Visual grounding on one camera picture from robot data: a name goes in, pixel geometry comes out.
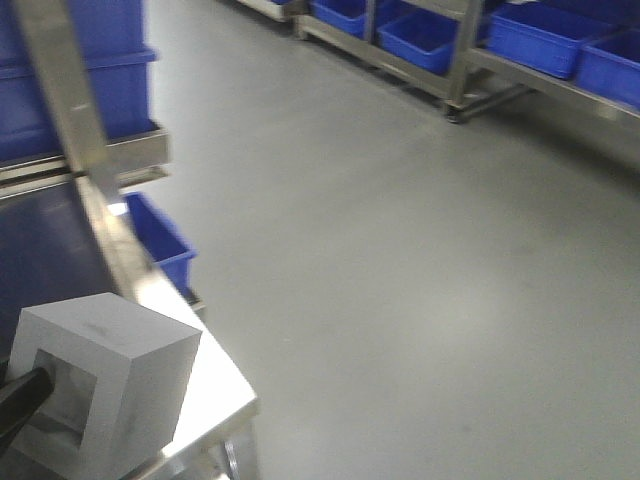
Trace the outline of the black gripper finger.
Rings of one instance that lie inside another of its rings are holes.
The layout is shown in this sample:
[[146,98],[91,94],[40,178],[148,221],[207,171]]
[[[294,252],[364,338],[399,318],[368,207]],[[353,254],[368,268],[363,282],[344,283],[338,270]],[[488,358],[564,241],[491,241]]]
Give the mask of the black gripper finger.
[[46,369],[38,367],[1,387],[1,452],[54,391]]

